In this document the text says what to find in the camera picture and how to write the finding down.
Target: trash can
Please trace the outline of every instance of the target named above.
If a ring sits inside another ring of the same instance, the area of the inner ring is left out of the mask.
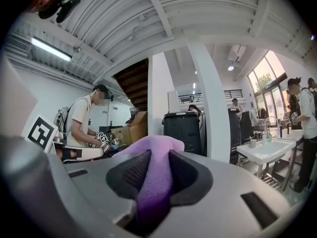
[[[170,136],[185,144],[185,152],[202,155],[199,118],[194,112],[168,113],[162,121],[164,136]]]

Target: cardboard box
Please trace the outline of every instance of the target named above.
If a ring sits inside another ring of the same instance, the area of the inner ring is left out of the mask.
[[[138,112],[129,127],[115,128],[111,130],[115,138],[127,146],[148,135],[148,112]]]

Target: window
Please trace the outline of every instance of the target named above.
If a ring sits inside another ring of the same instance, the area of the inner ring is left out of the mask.
[[[285,70],[273,51],[263,57],[258,66],[248,76],[253,87],[259,108],[265,108],[268,115],[280,119],[286,112],[286,91],[282,92],[280,83],[287,78]]]
[[[267,59],[268,63],[271,65],[271,68],[273,69],[275,76],[279,77],[283,73],[285,73],[285,70],[277,58],[276,54],[273,51],[269,51],[265,58]]]

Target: sink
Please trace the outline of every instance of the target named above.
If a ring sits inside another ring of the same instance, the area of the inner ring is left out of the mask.
[[[257,142],[255,148],[249,145],[237,146],[237,151],[246,156],[250,161],[254,161],[258,165],[275,162],[282,158],[285,153],[296,146],[296,141],[273,139],[271,143],[266,141],[263,145],[262,141]]]
[[[291,130],[289,134],[285,133],[286,131],[287,129],[285,129],[285,131],[283,130],[283,137],[282,138],[278,137],[277,140],[290,140],[290,141],[298,142],[303,137],[302,129]]]

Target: wooden stairs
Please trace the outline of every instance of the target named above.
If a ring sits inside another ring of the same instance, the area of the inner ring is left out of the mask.
[[[145,59],[114,75],[132,105],[140,111],[148,110],[149,60]]]

